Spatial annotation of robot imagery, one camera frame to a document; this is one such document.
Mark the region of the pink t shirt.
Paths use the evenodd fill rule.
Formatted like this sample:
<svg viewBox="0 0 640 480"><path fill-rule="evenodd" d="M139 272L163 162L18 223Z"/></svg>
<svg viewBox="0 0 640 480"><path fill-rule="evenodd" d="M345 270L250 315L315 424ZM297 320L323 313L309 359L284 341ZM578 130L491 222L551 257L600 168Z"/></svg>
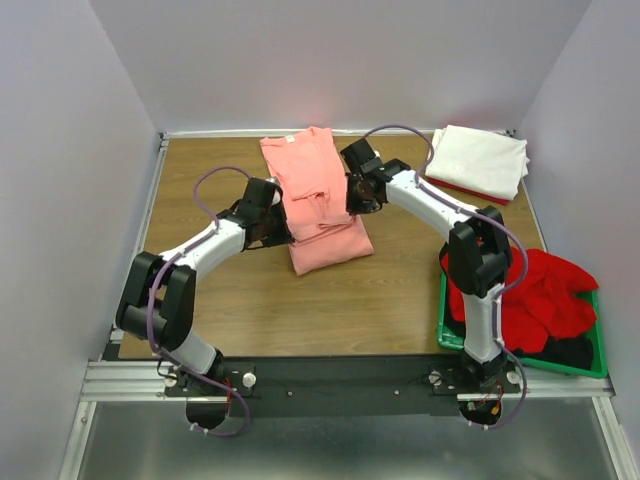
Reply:
<svg viewBox="0 0 640 480"><path fill-rule="evenodd" d="M260 140L283 190L293 269L299 276L374 253L363 221L346 210L347 178L329 128Z"/></svg>

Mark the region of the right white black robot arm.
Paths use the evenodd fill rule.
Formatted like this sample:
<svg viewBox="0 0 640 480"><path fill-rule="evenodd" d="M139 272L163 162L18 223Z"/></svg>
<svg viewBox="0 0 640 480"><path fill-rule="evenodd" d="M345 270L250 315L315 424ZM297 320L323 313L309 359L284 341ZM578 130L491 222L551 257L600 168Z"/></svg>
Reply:
<svg viewBox="0 0 640 480"><path fill-rule="evenodd" d="M480 392L507 362L502 295L513 257L501 213L462 203L430 185L405 162L384 162L365 138L340 151L347 175L347 212L374 213L385 204L422 220L446 241L447 277L461 292L466 336L460 379Z"/></svg>

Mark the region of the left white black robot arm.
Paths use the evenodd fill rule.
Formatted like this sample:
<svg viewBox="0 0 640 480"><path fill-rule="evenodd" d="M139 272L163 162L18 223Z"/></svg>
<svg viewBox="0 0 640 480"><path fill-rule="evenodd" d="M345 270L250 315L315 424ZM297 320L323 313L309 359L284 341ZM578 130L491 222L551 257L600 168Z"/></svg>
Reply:
<svg viewBox="0 0 640 480"><path fill-rule="evenodd" d="M224 357L193 326L197 283L214 268L258 242L262 248L293 242L275 178L248 179L242 198L199 234L161 254L143 251L131 264L115 316L116 326L188 370L201 395L225 376Z"/></svg>

